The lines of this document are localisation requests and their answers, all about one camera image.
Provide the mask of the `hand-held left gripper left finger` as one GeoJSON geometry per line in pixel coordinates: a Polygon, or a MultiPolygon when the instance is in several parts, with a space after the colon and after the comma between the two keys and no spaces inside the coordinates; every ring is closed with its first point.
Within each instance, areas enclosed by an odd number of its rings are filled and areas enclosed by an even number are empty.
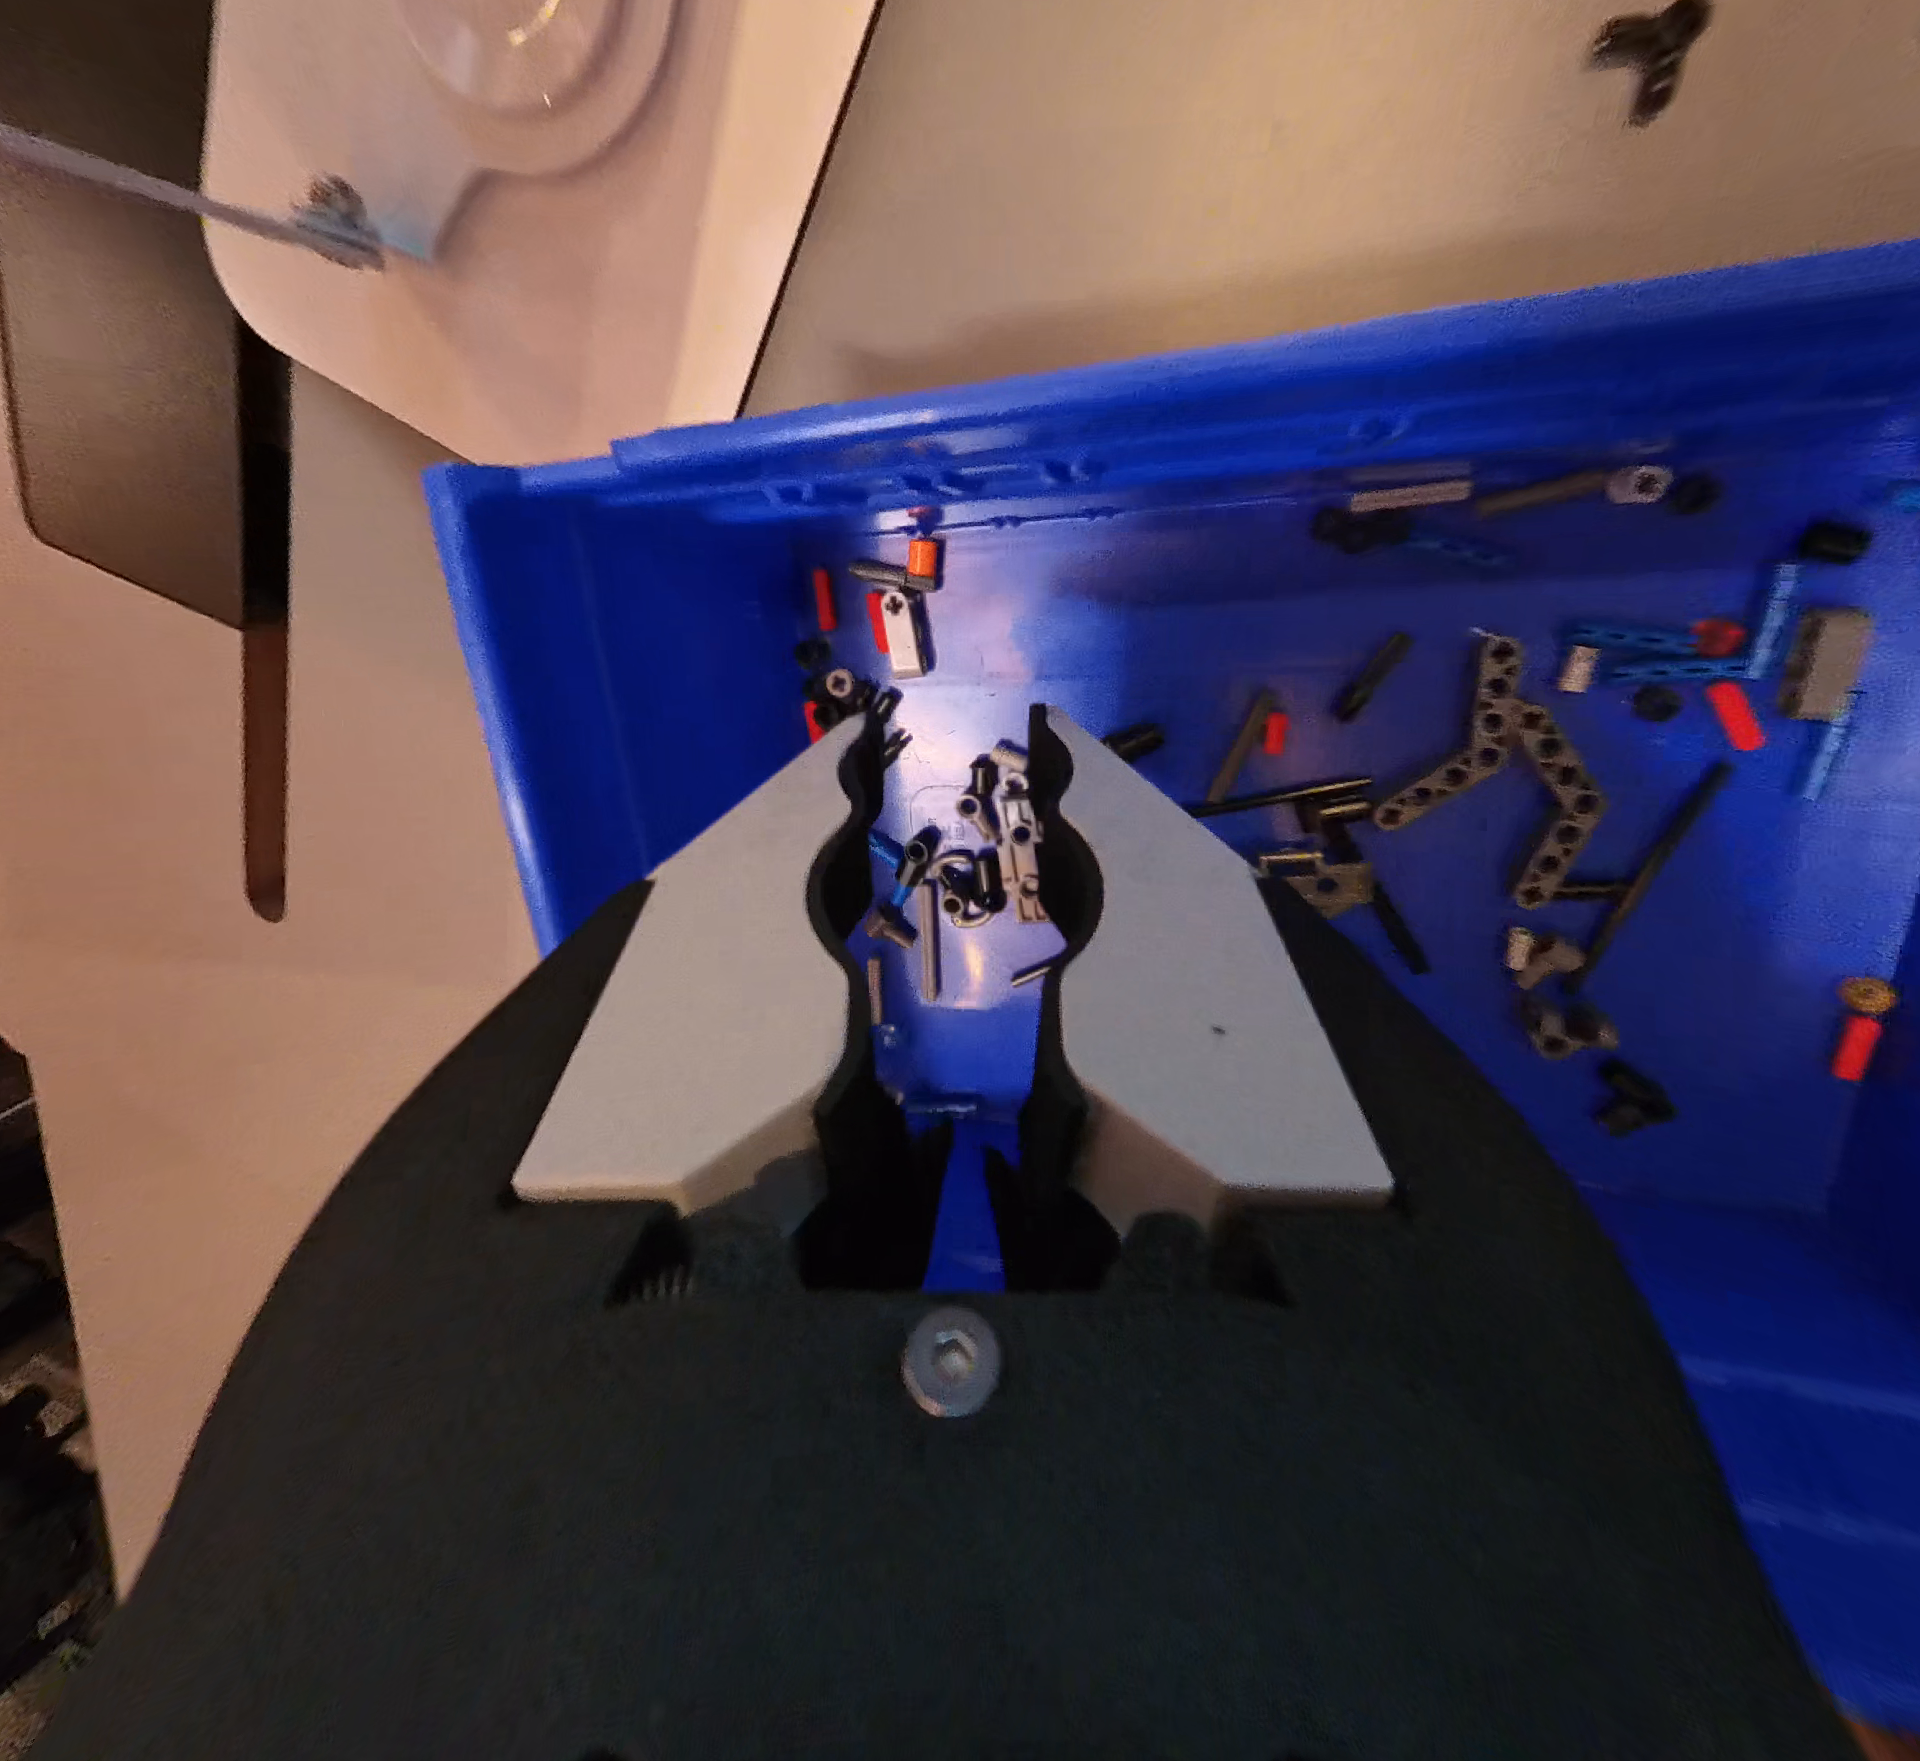
{"type": "Polygon", "coordinates": [[[924,1284],[946,1137],[914,1137],[884,1088],[851,955],[884,785],[884,730],[848,717],[648,872],[516,1201],[694,1220],[805,1175],[794,1260],[810,1288],[924,1284]]]}

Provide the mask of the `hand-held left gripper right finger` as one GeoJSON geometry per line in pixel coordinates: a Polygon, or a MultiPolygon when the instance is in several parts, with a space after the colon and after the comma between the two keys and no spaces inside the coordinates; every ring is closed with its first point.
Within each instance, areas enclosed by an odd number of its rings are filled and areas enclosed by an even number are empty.
{"type": "Polygon", "coordinates": [[[1248,864],[1062,709],[1032,709],[1042,984],[1013,1156],[988,1152],[1007,1293],[1092,1293],[1136,1226],[1376,1212],[1396,1175],[1248,864]]]}

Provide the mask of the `blue plastic bin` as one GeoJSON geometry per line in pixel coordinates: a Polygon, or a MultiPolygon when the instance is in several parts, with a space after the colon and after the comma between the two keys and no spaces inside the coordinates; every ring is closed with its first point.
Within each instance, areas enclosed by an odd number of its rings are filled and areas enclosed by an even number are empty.
{"type": "Polygon", "coordinates": [[[1520,994],[1506,929],[1588,950],[1607,904],[1517,911],[1549,799],[1517,754],[1373,864],[1430,957],[1417,1005],[1522,1107],[1616,1236],[1691,1377],[1733,1500],[1824,1684],[1915,1726],[1915,241],[1534,302],[1439,309],[1233,349],[659,431],[550,464],[438,464],[421,489],[516,876],[544,953],[805,744],[833,578],[837,659],[900,688],[906,750],[884,822],[941,820],[1034,701],[1090,734],[1157,730],[1148,780],[1195,805],[1252,694],[1289,717],[1239,793],[1365,776],[1376,796],[1467,737],[1476,634],[1517,638],[1522,692],[1566,729],[1607,812],[1575,879],[1625,880],[1717,762],[1733,780],[1586,991],[1520,994]],[[1600,493],[1475,519],[1476,493],[1580,470],[1711,473],[1698,516],[1600,493]],[[1356,491],[1471,477],[1413,509],[1506,549],[1468,572],[1322,545],[1356,491]],[[1768,744],[1733,751],[1704,698],[1666,726],[1633,686],[1557,692],[1570,622],[1694,628],[1762,611],[1808,522],[1870,528],[1855,567],[1800,565],[1768,744]],[[897,681],[856,556],[943,544],[934,668],[897,681]],[[1778,694],[1800,615],[1860,606],[1860,721],[1814,805],[1818,722],[1778,694]],[[1343,681],[1410,655],[1339,726],[1343,681]],[[1899,1005],[1860,1083],[1830,1074],[1837,984],[1899,1005]],[[1588,1003],[1616,1053],[1542,1061],[1522,1000],[1588,1003]],[[1599,1065],[1658,1081],[1675,1121],[1595,1121],[1599,1065]]]}

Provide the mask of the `black steering link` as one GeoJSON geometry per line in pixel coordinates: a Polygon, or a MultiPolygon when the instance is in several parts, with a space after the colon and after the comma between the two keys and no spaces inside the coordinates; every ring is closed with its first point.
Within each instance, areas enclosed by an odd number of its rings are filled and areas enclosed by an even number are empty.
{"type": "Polygon", "coordinates": [[[1389,634],[1334,692],[1330,714],[1339,726],[1351,726],[1376,698],[1381,683],[1400,671],[1410,655],[1413,635],[1389,634]]]}

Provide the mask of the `dark grey holed plate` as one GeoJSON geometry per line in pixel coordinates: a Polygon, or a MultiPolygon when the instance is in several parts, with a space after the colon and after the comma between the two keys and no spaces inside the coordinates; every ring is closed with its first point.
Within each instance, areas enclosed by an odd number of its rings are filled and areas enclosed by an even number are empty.
{"type": "Polygon", "coordinates": [[[1311,911],[1332,920],[1376,899],[1373,867],[1363,859],[1336,859],[1322,847],[1285,847],[1252,863],[1261,883],[1285,883],[1311,911]]]}
{"type": "Polygon", "coordinates": [[[1050,920],[1042,901],[1042,820],[1025,776],[1005,767],[996,783],[996,822],[1005,891],[1022,925],[1050,920]]]}

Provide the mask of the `long thin black axle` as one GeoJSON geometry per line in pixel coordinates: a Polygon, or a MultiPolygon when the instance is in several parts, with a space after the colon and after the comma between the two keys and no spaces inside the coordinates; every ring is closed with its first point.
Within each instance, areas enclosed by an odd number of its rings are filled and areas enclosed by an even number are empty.
{"type": "Polygon", "coordinates": [[[1348,805],[1357,799],[1363,808],[1369,805],[1373,792],[1371,777],[1363,776],[1344,776],[1334,780],[1319,780],[1319,783],[1288,783],[1282,788],[1261,788],[1252,793],[1239,796],[1220,796],[1208,799],[1200,805],[1186,805],[1186,814],[1193,817],[1233,817],[1248,812],[1265,812],[1265,809],[1298,809],[1298,808],[1324,808],[1324,805],[1348,805]]]}
{"type": "Polygon", "coordinates": [[[1626,922],[1644,911],[1646,896],[1657,886],[1657,880],[1663,876],[1666,864],[1675,859],[1678,849],[1684,845],[1687,835],[1694,835],[1702,817],[1713,808],[1724,785],[1733,780],[1733,766],[1717,762],[1708,766],[1696,780],[1694,788],[1684,792],[1684,796],[1675,805],[1675,809],[1666,814],[1650,845],[1646,847],[1637,867],[1626,876],[1625,886],[1619,889],[1613,904],[1604,913],[1600,922],[1593,930],[1593,941],[1586,950],[1586,959],[1575,967],[1575,972],[1566,982],[1566,994],[1586,991],[1593,982],[1595,970],[1604,965],[1607,955],[1616,945],[1619,933],[1626,929],[1626,922]]]}

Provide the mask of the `dark grey axle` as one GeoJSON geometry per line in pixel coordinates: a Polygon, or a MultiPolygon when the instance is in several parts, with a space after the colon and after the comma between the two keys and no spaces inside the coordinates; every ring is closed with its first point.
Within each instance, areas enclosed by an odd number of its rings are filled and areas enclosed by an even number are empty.
{"type": "Polygon", "coordinates": [[[1265,741],[1272,734],[1272,722],[1278,722],[1278,741],[1285,741],[1288,717],[1278,706],[1278,698],[1273,688],[1261,688],[1257,694],[1252,694],[1249,706],[1236,726],[1233,741],[1228,744],[1228,751],[1214,772],[1214,780],[1206,792],[1206,808],[1219,808],[1231,799],[1249,759],[1255,759],[1257,754],[1268,754],[1265,741]]]}

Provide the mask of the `grey bent liftarm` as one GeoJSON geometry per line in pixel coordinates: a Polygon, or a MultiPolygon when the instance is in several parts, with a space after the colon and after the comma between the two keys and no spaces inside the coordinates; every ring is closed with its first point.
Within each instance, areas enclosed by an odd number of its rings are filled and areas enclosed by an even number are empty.
{"type": "Polygon", "coordinates": [[[1468,698],[1467,738],[1426,776],[1413,777],[1371,809],[1371,826],[1400,834],[1438,808],[1492,780],[1513,756],[1520,741],[1517,686],[1524,651],[1517,638],[1476,634],[1475,692],[1468,698]]]}
{"type": "Polygon", "coordinates": [[[1558,899],[1571,867],[1595,835],[1607,799],[1583,754],[1542,704],[1520,701],[1513,741],[1549,793],[1546,826],[1517,867],[1510,901],[1517,911],[1542,911],[1558,899]]]}

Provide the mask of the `dark grey axle connector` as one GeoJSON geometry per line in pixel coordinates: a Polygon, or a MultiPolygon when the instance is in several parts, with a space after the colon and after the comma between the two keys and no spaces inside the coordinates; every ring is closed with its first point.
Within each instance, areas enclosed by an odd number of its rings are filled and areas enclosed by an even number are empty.
{"type": "Polygon", "coordinates": [[[1595,493],[1604,493],[1608,483],[1613,481],[1613,470],[1599,468],[1599,470],[1580,470],[1566,473],[1524,485],[1504,485],[1488,493],[1476,493],[1471,502],[1475,519],[1491,522],[1509,514],[1524,514],[1542,507],[1558,507],[1570,502],[1583,502],[1595,493]]]}

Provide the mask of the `white board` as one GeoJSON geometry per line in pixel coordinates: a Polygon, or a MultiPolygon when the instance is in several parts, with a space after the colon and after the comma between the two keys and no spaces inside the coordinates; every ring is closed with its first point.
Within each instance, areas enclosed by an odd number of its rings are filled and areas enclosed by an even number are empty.
{"type": "Polygon", "coordinates": [[[433,262],[209,229],[215,279],[287,358],[482,464],[727,420],[876,12],[674,0],[632,121],[571,172],[482,180],[433,262]]]}

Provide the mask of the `brown flat panel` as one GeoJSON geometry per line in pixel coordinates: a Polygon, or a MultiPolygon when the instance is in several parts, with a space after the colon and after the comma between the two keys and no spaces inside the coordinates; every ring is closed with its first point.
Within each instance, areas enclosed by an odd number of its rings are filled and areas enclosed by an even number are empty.
{"type": "MultiPolygon", "coordinates": [[[[3,118],[198,184],[214,0],[3,0],[3,118]]],[[[4,163],[4,400],[33,539],[211,622],[281,625],[291,366],[200,224],[4,163]]]]}

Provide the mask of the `black connector with pins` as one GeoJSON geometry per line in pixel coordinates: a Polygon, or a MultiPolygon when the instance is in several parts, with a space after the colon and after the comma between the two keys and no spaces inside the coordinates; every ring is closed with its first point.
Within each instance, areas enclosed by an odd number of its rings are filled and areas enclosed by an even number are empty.
{"type": "Polygon", "coordinates": [[[1687,56],[1713,18],[1713,0],[1673,0],[1654,14],[1613,16],[1593,37],[1588,66],[1634,80],[1626,126],[1650,126],[1675,104],[1687,56]]]}

